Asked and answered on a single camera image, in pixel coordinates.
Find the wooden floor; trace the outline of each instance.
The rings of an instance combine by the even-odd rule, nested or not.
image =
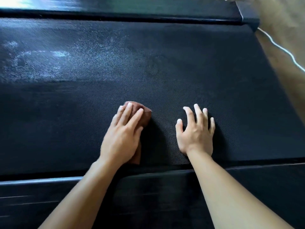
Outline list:
[[[253,3],[258,10],[260,27],[276,43],[291,51],[296,61],[305,67],[305,0],[247,1]],[[256,35],[292,105],[305,124],[305,73],[263,33],[257,31]]]

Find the power cord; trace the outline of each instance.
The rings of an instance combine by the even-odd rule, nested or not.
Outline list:
[[[301,65],[299,65],[299,64],[297,63],[297,61],[295,60],[293,54],[292,54],[289,50],[283,48],[282,46],[280,46],[279,44],[277,44],[276,42],[274,42],[273,38],[272,38],[266,31],[262,30],[261,28],[258,28],[258,30],[260,30],[262,33],[264,33],[264,34],[270,39],[270,41],[272,42],[272,44],[273,44],[274,46],[280,48],[280,49],[283,50],[285,53],[287,53],[288,55],[290,55],[290,57],[292,58],[292,61],[294,62],[294,64],[295,64],[299,69],[301,69],[303,72],[305,72],[305,69],[304,69]]]

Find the person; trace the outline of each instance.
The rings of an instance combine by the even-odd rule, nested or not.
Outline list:
[[[194,105],[197,122],[189,107],[187,127],[178,119],[177,142],[182,153],[188,156],[198,177],[214,227],[226,228],[292,228],[283,219],[248,192],[229,173],[211,158],[214,119],[208,110]],[[59,203],[39,227],[40,229],[90,229],[95,221],[106,190],[121,165],[134,155],[142,127],[137,128],[143,109],[139,109],[128,121],[132,103],[124,109],[119,107],[101,145],[100,157],[86,175]]]

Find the finger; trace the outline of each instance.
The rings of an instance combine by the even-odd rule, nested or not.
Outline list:
[[[137,143],[139,143],[142,130],[143,130],[143,127],[141,126],[135,131],[135,139],[136,139]]]
[[[129,102],[118,122],[118,125],[126,125],[131,112],[132,112],[132,103]]]
[[[196,117],[197,117],[197,124],[203,125],[203,113],[202,113],[200,107],[198,106],[198,104],[195,104],[194,108],[195,108]]]
[[[204,109],[202,110],[202,112],[203,112],[203,125],[204,125],[205,127],[208,127],[208,125],[209,125],[208,109],[207,109],[207,108],[204,108]]]
[[[183,107],[184,111],[186,112],[187,118],[188,118],[188,125],[195,123],[195,118],[193,111],[189,107]]]
[[[213,136],[215,132],[215,120],[213,117],[211,117],[211,125],[209,129],[210,134]]]
[[[130,127],[132,130],[135,129],[135,127],[138,125],[139,120],[141,119],[142,115],[143,115],[143,108],[140,108],[135,115],[132,116],[132,118],[129,120],[129,122],[127,123],[127,126]]]
[[[183,133],[183,122],[181,119],[178,119],[176,124],[176,136],[178,137],[182,133]]]
[[[119,107],[119,109],[117,110],[117,113],[114,115],[114,117],[112,119],[111,126],[116,126],[117,125],[117,123],[119,122],[123,112],[124,112],[124,107],[121,105]]]

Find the person's left arm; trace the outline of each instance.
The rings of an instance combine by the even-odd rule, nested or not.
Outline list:
[[[39,227],[90,229],[101,206],[108,186],[121,165],[129,161],[138,146],[143,127],[136,128],[143,109],[128,121],[132,103],[120,106],[101,146],[101,155],[86,175],[59,203]]]

